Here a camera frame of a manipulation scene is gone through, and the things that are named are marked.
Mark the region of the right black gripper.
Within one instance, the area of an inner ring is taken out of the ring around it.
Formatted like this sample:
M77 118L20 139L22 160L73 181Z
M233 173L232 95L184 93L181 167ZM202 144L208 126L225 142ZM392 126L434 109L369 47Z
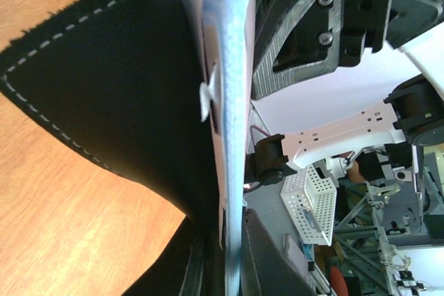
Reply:
M266 0L257 10L251 98L355 67L443 22L443 0Z

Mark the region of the black card holder wallet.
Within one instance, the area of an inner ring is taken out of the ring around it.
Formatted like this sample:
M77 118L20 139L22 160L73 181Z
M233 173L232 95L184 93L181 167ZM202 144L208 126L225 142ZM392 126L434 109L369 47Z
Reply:
M241 295L255 0L78 0L1 52L1 92L204 239L200 295Z

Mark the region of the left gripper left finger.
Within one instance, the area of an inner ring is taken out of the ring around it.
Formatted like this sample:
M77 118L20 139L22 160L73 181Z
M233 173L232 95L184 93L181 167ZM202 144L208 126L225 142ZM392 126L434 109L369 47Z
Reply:
M153 265L124 292L127 296L200 295L204 239L185 218Z

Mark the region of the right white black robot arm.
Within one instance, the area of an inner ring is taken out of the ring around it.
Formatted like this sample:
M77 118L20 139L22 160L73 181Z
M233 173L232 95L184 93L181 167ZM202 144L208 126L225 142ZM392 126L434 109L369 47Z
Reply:
M400 48L426 36L443 20L442 0L257 0L253 100L290 85L354 67L364 49L388 41ZM348 118L294 134L276 134L246 156L245 183L276 184L286 176L339 154L349 166L368 146L406 142L415 147L443 140L443 71L417 51L420 73L383 101Z

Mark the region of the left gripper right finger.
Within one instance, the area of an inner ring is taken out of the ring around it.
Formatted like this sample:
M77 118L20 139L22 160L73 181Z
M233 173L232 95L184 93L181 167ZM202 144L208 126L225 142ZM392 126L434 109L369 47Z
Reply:
M315 294L277 249L257 212L247 208L243 209L240 294Z

